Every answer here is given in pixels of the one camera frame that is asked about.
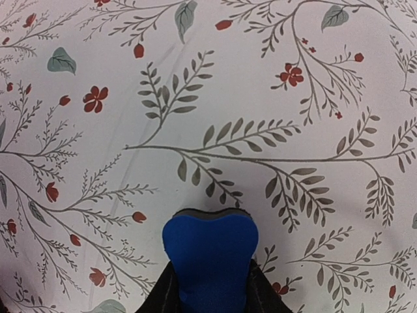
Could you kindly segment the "floral patterned tablecloth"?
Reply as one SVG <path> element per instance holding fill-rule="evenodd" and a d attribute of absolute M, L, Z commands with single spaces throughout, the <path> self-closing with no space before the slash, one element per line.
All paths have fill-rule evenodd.
<path fill-rule="evenodd" d="M 227 208 L 293 312 L 416 311 L 415 1 L 1 2 L 2 312 L 135 312 Z"/>

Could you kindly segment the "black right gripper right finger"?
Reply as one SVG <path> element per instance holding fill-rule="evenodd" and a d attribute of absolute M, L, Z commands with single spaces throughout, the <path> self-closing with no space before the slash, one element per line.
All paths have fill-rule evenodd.
<path fill-rule="evenodd" d="M 255 260 L 251 260 L 250 262 L 244 312 L 293 313 L 276 293 Z"/>

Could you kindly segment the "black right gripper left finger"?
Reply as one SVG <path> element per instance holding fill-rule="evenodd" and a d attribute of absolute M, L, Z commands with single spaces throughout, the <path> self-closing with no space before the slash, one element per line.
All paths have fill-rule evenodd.
<path fill-rule="evenodd" d="M 136 313 L 180 312 L 182 312 L 182 308 L 179 297 L 179 283 L 173 264 L 169 262 L 143 304 L 136 310 Z"/>

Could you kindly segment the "blue whiteboard eraser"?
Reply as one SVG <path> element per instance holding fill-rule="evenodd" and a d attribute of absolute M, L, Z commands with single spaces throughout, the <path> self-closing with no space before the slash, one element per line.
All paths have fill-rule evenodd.
<path fill-rule="evenodd" d="M 243 312 L 250 263 L 259 242 L 242 209 L 183 209 L 164 226 L 162 241 L 179 283 L 183 312 Z"/>

